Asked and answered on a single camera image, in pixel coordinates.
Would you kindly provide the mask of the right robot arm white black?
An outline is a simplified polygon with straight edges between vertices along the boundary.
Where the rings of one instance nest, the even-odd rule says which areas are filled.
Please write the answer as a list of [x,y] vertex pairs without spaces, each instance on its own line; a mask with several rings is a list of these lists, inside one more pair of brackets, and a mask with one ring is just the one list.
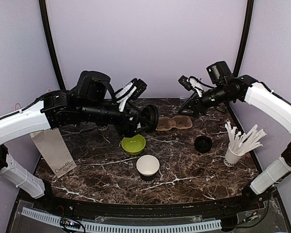
[[[191,116],[204,115],[208,108],[223,102],[245,102],[261,110],[283,126],[291,135],[291,103],[249,75],[234,77],[225,61],[216,62],[207,67],[207,73],[214,86],[203,90],[204,83],[194,76],[181,76],[178,82],[188,91],[194,93],[185,101],[179,114],[190,109]],[[257,195],[280,182],[291,173],[291,142],[280,157],[270,164],[265,171],[244,188],[244,195],[238,199],[238,207],[249,210],[257,202]]]

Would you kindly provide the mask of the black paper coffee cup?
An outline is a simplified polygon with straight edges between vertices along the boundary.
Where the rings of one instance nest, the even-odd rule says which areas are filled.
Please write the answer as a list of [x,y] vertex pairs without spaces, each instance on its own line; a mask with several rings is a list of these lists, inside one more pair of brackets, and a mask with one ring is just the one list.
[[151,182],[156,178],[160,169],[160,162],[153,155],[144,155],[137,160],[136,168],[143,181]]

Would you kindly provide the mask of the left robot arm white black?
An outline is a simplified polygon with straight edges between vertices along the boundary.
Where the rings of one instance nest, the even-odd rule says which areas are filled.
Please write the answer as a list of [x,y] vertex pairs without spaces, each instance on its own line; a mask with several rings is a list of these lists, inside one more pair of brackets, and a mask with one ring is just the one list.
[[38,131],[65,125],[93,122],[113,125],[120,136],[133,137],[152,132],[158,124],[155,106],[138,109],[132,101],[145,90],[146,83],[131,80],[114,91],[110,77],[98,71],[83,71],[71,90],[57,90],[38,97],[30,105],[0,117],[0,175],[23,189],[49,212],[59,207],[46,181],[23,168],[8,152],[6,142]]

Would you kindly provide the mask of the black plastic lid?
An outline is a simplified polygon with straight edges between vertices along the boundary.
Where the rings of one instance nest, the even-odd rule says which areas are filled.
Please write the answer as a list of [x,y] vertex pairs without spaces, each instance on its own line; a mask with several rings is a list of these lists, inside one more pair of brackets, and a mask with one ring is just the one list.
[[151,133],[155,131],[158,121],[159,121],[159,113],[158,109],[155,105],[147,105],[141,112],[142,118],[146,119],[147,121],[143,121],[141,123],[142,127],[147,126],[148,128],[145,130],[146,133]]

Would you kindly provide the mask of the stack of black lids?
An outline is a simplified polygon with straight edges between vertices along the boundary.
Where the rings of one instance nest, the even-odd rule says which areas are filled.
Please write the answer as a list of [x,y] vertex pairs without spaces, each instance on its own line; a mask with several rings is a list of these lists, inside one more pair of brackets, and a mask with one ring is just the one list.
[[199,153],[208,153],[212,148],[212,140],[207,136],[198,136],[194,141],[194,147]]

